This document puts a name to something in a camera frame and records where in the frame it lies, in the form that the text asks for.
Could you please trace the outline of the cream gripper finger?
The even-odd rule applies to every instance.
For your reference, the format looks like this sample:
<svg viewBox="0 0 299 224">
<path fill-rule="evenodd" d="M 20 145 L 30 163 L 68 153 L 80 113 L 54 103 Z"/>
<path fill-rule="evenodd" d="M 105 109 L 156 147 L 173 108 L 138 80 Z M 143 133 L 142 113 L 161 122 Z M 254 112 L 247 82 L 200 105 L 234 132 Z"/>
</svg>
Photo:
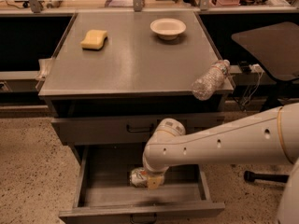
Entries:
<svg viewBox="0 0 299 224">
<path fill-rule="evenodd" d="M 157 189 L 164 183 L 164 175 L 148 175 L 147 187 Z"/>
</svg>

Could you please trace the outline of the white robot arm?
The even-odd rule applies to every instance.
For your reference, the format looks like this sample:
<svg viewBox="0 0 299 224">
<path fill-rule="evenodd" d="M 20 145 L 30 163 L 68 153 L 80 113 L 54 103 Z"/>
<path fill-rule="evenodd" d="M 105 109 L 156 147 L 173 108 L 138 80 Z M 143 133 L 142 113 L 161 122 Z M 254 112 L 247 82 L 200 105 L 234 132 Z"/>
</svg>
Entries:
<svg viewBox="0 0 299 224">
<path fill-rule="evenodd" d="M 148 187 L 156 189 L 172 166 L 186 164 L 291 164 L 275 218 L 299 224 L 299 104 L 290 104 L 186 134 L 174 119 L 163 119 L 143 152 Z"/>
</svg>

